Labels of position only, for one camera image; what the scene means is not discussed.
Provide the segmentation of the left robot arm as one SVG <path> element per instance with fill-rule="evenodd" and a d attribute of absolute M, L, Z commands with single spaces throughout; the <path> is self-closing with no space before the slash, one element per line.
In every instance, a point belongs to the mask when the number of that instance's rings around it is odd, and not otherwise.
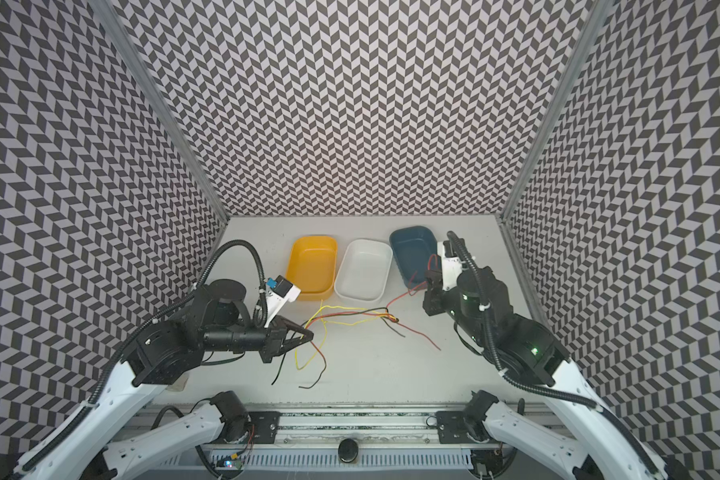
<path fill-rule="evenodd" d="M 115 435 L 145 405 L 183 374 L 200 367 L 209 352 L 256 352 L 263 362 L 310 342 L 312 332 L 280 315 L 300 290 L 283 276 L 268 279 L 255 247 L 232 240 L 217 249 L 217 261 L 233 247 L 251 254 L 258 300 L 244 305 L 234 281 L 207 281 L 205 268 L 194 289 L 131 334 L 105 365 L 89 398 L 36 447 L 23 454 L 12 479 L 133 479 L 159 463 L 213 442 L 252 444 L 255 425 L 232 391 L 158 428 L 127 440 Z"/>

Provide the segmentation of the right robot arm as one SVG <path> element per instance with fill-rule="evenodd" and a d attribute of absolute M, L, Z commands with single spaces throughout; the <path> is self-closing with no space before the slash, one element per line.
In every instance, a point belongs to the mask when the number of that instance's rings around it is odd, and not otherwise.
<path fill-rule="evenodd" d="M 541 398 L 569 432 L 556 434 L 478 391 L 462 413 L 473 440 L 508 444 L 563 479 L 689 478 L 680 461 L 631 433 L 549 328 L 514 311 L 505 283 L 477 265 L 464 239 L 448 232 L 438 256 L 440 268 L 426 274 L 425 313 L 449 316 L 472 353 L 507 384 Z"/>

